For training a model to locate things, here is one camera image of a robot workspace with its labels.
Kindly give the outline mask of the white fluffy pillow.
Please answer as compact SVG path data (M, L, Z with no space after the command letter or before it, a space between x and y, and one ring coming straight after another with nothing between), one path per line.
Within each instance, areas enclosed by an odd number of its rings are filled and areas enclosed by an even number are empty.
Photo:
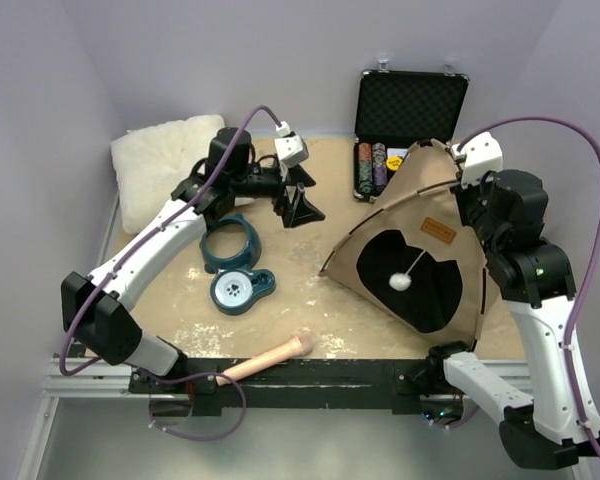
M224 126L217 114L199 115L129 130L111 142L125 233L136 235L149 225Z

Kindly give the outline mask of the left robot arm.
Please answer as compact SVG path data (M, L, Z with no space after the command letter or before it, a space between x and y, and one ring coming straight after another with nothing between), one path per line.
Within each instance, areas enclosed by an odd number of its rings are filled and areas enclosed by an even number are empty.
M232 211L239 199L270 199L286 228L325 218L306 198L315 181L301 165L309 156L305 141L286 124L277 133L268 157L272 164L265 166L248 131L220 129L207 156L140 234L88 275L70 273L61 284L65 343L79 342L110 365L140 368L165 392L180 390L187 380L185 354L143 331L131 315L146 288L192 241L205 242L225 225L243 224Z

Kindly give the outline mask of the tan fabric pet tent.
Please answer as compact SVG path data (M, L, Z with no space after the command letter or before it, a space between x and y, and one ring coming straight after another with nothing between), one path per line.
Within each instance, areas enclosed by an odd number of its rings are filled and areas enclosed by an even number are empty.
M333 247L320 273L349 288L433 344L474 348L497 300L474 231L451 192L459 170L446 144L414 144L363 218ZM412 285L393 290L421 251Z

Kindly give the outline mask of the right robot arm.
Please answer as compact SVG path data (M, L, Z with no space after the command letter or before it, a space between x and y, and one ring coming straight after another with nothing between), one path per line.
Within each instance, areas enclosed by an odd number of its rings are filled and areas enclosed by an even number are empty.
M519 170L488 171L451 191L514 318L532 391L513 387L456 341L430 349L424 394L454 388L468 395L497 424L520 468L559 470L600 457L600 415L569 325L577 294L571 264L541 235L548 205L542 181Z

